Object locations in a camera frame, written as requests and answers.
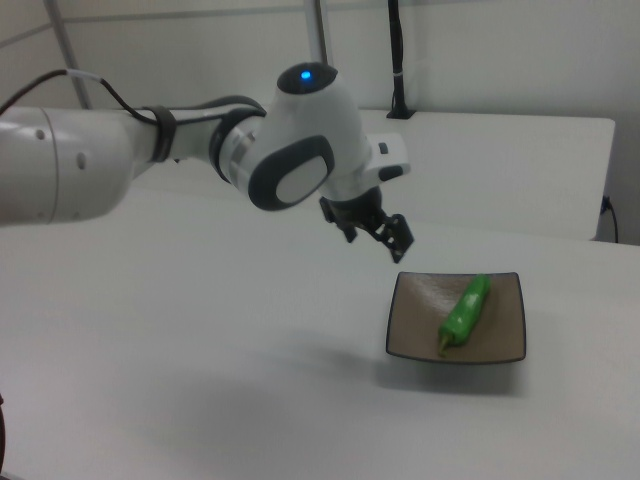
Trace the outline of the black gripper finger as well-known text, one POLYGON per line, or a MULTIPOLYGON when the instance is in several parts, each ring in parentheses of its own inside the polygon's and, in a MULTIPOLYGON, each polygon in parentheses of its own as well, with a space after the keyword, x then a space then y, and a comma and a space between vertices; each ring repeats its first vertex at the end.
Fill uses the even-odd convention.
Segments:
POLYGON ((325 221, 334 224, 342 232, 346 241, 352 243, 357 237, 357 232, 351 219, 351 212, 345 203, 321 197, 319 204, 325 221))
POLYGON ((384 215, 375 223, 369 234, 389 252, 392 261, 399 264, 414 243, 414 236, 406 218, 401 214, 384 215))

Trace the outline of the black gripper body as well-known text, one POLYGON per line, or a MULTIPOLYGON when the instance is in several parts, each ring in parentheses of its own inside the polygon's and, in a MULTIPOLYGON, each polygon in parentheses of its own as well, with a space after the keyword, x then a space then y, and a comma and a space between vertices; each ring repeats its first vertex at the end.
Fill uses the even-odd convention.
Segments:
POLYGON ((325 220, 340 229, 378 229, 386 218, 379 188, 371 188, 364 194, 346 201, 322 197, 321 209, 325 220))

